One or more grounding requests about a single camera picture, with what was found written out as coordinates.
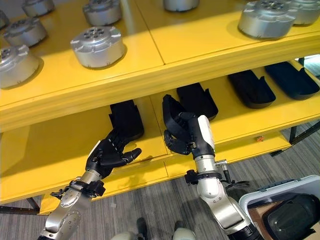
silver metal cylinder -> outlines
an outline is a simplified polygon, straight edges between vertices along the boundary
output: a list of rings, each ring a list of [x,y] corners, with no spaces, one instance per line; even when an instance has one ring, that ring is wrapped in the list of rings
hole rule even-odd
[[[47,36],[45,27],[38,18],[25,18],[13,22],[3,34],[12,46],[27,45],[31,47]]]
[[[213,155],[201,155],[194,159],[196,170],[199,174],[204,172],[214,172],[217,170],[215,157]]]
[[[98,180],[101,180],[101,175],[93,169],[89,169],[85,171],[82,177],[79,179],[79,181],[87,184],[91,182],[96,182]]]
[[[313,24],[320,15],[319,0],[290,0],[288,3],[291,8],[297,9],[295,25]]]
[[[86,21],[92,26],[110,25],[122,18],[118,0],[91,0],[82,10]]]
[[[238,28],[254,38],[280,38],[286,35],[296,19],[297,9],[282,0],[248,2]]]
[[[70,44],[78,61],[88,68],[108,66],[125,54],[121,33],[115,27],[90,27]]]
[[[199,0],[163,0],[164,9],[171,12],[184,12],[198,7]]]
[[[0,10],[0,29],[10,24],[9,18],[6,16],[4,11]]]
[[[38,17],[55,9],[53,0],[24,0],[22,9],[28,17]]]
[[[39,59],[26,45],[1,48],[0,87],[8,88],[27,80],[39,67]]]

yellow shelving unit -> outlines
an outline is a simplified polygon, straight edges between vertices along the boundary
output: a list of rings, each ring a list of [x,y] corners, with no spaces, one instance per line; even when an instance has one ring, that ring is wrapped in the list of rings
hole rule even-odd
[[[252,69],[320,51],[320,19],[309,26],[293,26],[281,39],[258,40],[238,30],[247,0],[201,0],[197,8],[186,12],[164,10],[163,0],[135,2],[165,64],[204,56],[213,71],[236,62],[242,66],[234,65],[235,70],[228,71],[239,72],[239,68]]]
[[[144,135],[124,150],[143,151],[132,164],[116,168],[114,175],[167,154],[150,98],[138,98],[134,103]],[[110,107],[104,106],[4,132],[0,146],[0,203],[51,192],[82,176],[89,152],[113,128],[110,113]]]
[[[43,60],[43,66],[21,86],[0,89],[0,132],[135,99],[126,94],[132,81],[128,76],[163,65],[135,2],[123,0],[122,19],[114,26],[122,34],[125,56],[106,69],[83,67],[70,41],[91,27],[82,11],[87,3],[71,0],[39,18],[48,37],[30,50]]]
[[[176,13],[165,11],[162,0],[121,0],[123,19],[115,26],[126,55],[112,67],[92,70],[78,63],[69,46],[89,27],[82,14],[86,3],[71,0],[40,17],[48,38],[31,51],[42,58],[41,71],[0,90],[0,204],[44,195],[40,213],[52,211],[58,201],[49,193],[83,174],[90,150],[112,129],[110,104],[134,99],[145,134],[126,146],[142,154],[104,179],[102,198],[195,168],[191,156],[170,152],[162,136],[162,97],[178,99],[177,87],[201,82],[209,88],[219,109],[211,122],[216,159],[229,163],[289,148],[279,130],[320,118],[320,93],[293,100],[261,67],[319,53],[320,19],[281,39],[260,41],[237,30],[246,1],[201,0],[198,8]],[[237,97],[226,75],[247,69],[266,76],[276,95],[271,106],[250,109]],[[265,141],[256,141],[260,135]]]
[[[291,61],[291,64],[298,70],[302,67],[295,61]],[[267,84],[276,96],[276,100],[266,108],[251,109],[246,107],[236,95],[227,76],[201,82],[203,89],[209,89],[219,110],[215,119],[210,123],[216,144],[256,137],[320,119],[320,92],[306,100],[294,100],[277,86],[263,67],[255,68],[253,72],[258,78],[265,76]],[[310,76],[320,85],[320,81],[316,77],[311,74]],[[161,133],[166,129],[162,112],[162,99],[165,94],[170,94],[179,100],[175,89],[151,96]]]
[[[31,51],[43,68],[29,82],[0,91],[1,132],[320,52],[320,19],[260,41],[237,29],[245,1],[202,0],[176,13],[165,11],[162,0],[122,0],[123,19],[115,26],[127,53],[110,68],[91,70],[69,46],[89,27],[81,9],[86,2],[72,0],[40,18],[49,36]]]

metal bracket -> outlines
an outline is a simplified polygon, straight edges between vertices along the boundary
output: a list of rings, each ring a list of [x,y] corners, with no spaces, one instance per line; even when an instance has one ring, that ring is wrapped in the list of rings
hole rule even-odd
[[[40,207],[33,197],[26,199],[32,208],[13,207],[13,206],[0,206],[0,214],[21,214],[21,215],[38,215]]]

robotic arm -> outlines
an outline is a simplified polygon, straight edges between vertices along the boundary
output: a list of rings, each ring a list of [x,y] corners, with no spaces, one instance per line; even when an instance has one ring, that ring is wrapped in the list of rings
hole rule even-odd
[[[209,120],[206,116],[195,116],[177,106],[179,103],[170,95],[163,98],[163,119],[168,128],[164,132],[167,147],[179,154],[192,153],[196,171],[189,170],[185,175],[188,184],[197,184],[197,192],[210,207],[221,229],[230,240],[263,240],[251,220],[238,203],[227,196],[217,167],[221,166],[228,183],[232,183],[227,162],[215,162],[215,145]]]
[[[98,141],[86,161],[84,174],[64,190],[51,194],[60,199],[60,204],[47,218],[38,240],[68,240],[71,237],[91,199],[104,194],[106,189],[101,180],[109,176],[113,168],[132,162],[142,152],[136,148],[123,153],[128,142],[116,129]]]

gray floor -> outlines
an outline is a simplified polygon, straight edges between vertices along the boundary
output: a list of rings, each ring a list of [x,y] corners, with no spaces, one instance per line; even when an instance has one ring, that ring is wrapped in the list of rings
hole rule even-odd
[[[299,127],[298,133],[311,124]],[[320,133],[314,133],[278,156],[266,154],[237,162],[231,164],[229,170],[234,180],[251,181],[247,192],[280,180],[319,175]],[[239,198],[244,191],[232,191],[230,194]],[[27,204],[20,201],[11,205],[23,207]],[[136,232],[139,217],[146,219],[149,239],[152,240],[170,240],[176,220],[183,220],[199,240],[227,239],[209,214],[207,206],[198,198],[196,187],[185,184],[183,178],[93,202],[71,239],[109,240],[117,233]],[[2,214],[0,240],[35,240],[45,220],[45,216]]]

